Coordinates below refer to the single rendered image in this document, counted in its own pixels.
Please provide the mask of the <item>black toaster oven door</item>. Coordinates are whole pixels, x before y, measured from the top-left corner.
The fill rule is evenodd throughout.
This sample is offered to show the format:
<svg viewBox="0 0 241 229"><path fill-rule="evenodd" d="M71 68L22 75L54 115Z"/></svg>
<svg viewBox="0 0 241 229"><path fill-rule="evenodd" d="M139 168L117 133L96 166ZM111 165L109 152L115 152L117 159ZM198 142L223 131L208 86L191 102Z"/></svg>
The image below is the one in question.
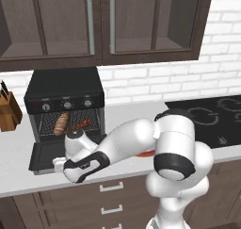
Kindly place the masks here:
<svg viewBox="0 0 241 229"><path fill-rule="evenodd" d="M53 173L53 160L65 156L63 140L35 142L29 163L29 170L35 175Z"/></svg>

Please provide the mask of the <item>wooden knife block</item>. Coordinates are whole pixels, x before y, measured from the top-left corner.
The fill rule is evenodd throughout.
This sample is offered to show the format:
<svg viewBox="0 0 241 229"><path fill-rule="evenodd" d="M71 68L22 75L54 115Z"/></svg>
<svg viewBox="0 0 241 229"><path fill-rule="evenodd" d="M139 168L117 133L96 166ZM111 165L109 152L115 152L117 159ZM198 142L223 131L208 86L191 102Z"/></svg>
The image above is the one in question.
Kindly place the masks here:
<svg viewBox="0 0 241 229"><path fill-rule="evenodd" d="M23 113L18 103L10 91L7 99L3 95L0 96L0 131L14 131L18 124L21 123Z"/></svg>

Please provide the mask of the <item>brown baguette bread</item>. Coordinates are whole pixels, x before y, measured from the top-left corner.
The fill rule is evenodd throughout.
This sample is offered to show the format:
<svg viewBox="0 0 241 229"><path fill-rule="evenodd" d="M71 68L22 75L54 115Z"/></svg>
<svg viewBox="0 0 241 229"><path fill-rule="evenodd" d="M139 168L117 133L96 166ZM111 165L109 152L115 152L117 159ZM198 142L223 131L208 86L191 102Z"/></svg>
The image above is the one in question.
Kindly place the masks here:
<svg viewBox="0 0 241 229"><path fill-rule="evenodd" d="M64 112L58 117L54 128L54 134L56 136L60 136L64 133L68 124L69 117L70 114L68 112Z"/></svg>

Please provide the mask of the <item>red kebab skewer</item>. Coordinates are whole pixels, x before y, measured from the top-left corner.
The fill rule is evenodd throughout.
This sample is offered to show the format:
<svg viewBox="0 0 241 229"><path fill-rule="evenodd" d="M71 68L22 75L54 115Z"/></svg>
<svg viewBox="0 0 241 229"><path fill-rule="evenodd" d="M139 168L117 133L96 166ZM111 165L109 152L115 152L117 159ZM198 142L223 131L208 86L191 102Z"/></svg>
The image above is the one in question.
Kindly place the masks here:
<svg viewBox="0 0 241 229"><path fill-rule="evenodd" d="M76 125L71 125L68 128L68 131L71 130L78 130L78 129L85 129L87 127L91 126L91 121L90 120L83 120L80 123L76 124Z"/></svg>

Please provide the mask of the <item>black hob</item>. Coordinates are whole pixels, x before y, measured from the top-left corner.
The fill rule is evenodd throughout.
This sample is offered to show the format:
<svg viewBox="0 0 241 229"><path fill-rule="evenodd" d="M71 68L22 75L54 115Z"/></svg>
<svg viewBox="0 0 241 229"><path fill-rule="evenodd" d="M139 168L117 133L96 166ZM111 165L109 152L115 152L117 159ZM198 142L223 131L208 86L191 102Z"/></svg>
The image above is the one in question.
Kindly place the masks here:
<svg viewBox="0 0 241 229"><path fill-rule="evenodd" d="M241 95L172 101L166 105L192 115L197 141L212 149L241 145Z"/></svg>

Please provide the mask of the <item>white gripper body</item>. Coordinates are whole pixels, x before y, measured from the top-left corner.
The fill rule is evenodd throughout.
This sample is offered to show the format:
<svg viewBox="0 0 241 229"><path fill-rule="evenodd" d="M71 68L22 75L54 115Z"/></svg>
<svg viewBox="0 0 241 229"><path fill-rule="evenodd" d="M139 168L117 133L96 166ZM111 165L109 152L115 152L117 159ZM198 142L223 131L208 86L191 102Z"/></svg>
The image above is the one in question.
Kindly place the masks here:
<svg viewBox="0 0 241 229"><path fill-rule="evenodd" d="M90 155L98 146L92 141L84 130L68 132L64 140L65 154L68 159L82 159Z"/></svg>

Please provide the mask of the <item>dark brown base cupboard door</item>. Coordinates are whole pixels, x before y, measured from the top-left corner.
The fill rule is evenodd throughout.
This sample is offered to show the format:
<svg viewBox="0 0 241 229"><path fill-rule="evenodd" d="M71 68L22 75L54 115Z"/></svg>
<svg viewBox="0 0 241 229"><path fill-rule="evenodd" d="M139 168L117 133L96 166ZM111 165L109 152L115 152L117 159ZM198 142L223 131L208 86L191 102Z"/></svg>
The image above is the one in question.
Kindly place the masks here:
<svg viewBox="0 0 241 229"><path fill-rule="evenodd" d="M192 229L241 221L241 159L217 163L208 174L209 190L184 213Z"/></svg>

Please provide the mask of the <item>black toaster oven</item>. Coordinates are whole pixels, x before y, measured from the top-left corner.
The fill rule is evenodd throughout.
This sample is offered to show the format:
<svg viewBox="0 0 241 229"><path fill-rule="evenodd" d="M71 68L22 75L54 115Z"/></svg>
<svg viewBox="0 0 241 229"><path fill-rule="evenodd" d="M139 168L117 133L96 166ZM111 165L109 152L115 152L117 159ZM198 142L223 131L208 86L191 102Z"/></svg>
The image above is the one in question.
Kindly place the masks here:
<svg viewBox="0 0 241 229"><path fill-rule="evenodd" d="M84 106L87 99L92 101L92 106ZM71 102L72 108L64 108L65 102ZM104 135L104 90L96 67L36 70L24 103L36 142L63 138L63 135L55 136L54 128L64 112L70 114L66 130L90 120L91 126L84 129L87 135L91 138ZM44 111L43 104L50 104L51 109Z"/></svg>

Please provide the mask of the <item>red plate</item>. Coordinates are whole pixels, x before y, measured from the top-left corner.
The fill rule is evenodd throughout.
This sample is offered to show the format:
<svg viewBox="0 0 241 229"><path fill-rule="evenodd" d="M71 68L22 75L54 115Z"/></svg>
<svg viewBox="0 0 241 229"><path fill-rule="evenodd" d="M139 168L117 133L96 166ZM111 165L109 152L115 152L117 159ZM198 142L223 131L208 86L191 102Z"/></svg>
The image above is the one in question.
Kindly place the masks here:
<svg viewBox="0 0 241 229"><path fill-rule="evenodd" d="M148 150L148 151L145 151L139 155L136 155L137 157L151 157L151 156L154 156L154 153L155 151L154 150Z"/></svg>

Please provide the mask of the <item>dark brown drawer front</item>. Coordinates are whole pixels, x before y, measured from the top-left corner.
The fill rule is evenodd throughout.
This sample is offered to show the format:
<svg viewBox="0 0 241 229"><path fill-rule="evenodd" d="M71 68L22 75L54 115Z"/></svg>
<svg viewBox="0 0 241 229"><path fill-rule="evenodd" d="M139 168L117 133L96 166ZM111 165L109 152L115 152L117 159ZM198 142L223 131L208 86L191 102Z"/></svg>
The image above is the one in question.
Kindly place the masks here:
<svg viewBox="0 0 241 229"><path fill-rule="evenodd" d="M147 200L148 202L158 203L158 200L151 197L145 189L145 180L146 176L140 175L81 186L45 190L14 196L14 202L22 211L44 209L48 206L68 203L95 204L112 200L139 199L141 201ZM120 181L123 183L123 189L100 192L100 185L105 187L115 186Z"/></svg>
<svg viewBox="0 0 241 229"><path fill-rule="evenodd" d="M107 215L101 208L112 209L122 204L123 210ZM114 223L122 223L123 229L145 229L157 209L156 202L112 200L99 203L68 203L42 209L40 217L45 229L102 229Z"/></svg>

